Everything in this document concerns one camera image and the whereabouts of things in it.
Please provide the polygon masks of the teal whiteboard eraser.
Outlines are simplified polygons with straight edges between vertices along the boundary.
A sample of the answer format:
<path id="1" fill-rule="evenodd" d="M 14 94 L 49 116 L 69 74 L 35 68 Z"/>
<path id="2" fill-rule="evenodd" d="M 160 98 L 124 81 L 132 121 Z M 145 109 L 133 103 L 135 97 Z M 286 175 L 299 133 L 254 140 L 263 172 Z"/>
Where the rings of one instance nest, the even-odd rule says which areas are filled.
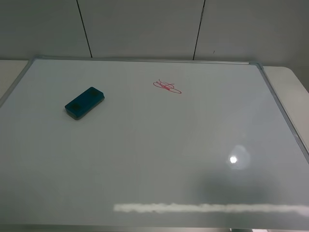
<path id="1" fill-rule="evenodd" d="M 90 87 L 65 105 L 66 113 L 74 120 L 79 120 L 105 99 L 104 93 Z"/>

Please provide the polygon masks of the white framed whiteboard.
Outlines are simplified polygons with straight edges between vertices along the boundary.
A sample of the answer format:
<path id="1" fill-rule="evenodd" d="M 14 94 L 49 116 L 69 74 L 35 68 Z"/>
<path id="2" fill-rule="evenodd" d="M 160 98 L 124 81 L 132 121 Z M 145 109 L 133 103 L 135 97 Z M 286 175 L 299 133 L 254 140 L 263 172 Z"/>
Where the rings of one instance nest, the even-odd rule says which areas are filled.
<path id="1" fill-rule="evenodd" d="M 105 99 L 74 120 L 90 87 Z M 261 65 L 26 65 L 0 101 L 2 231 L 209 228 L 309 228 L 309 150 Z"/>

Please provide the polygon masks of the red marker scribble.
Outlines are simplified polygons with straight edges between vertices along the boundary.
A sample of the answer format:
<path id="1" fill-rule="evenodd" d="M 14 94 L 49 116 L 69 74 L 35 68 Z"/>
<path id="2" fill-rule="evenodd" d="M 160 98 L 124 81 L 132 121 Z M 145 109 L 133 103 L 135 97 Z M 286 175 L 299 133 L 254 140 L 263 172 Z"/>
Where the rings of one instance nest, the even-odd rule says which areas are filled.
<path id="1" fill-rule="evenodd" d="M 172 92 L 172 93 L 182 94 L 182 92 L 180 90 L 175 88 L 175 85 L 173 83 L 168 83 L 168 82 L 161 81 L 160 79 L 158 79 L 157 81 L 153 82 L 153 85 L 155 87 L 165 89 L 165 90 Z"/>

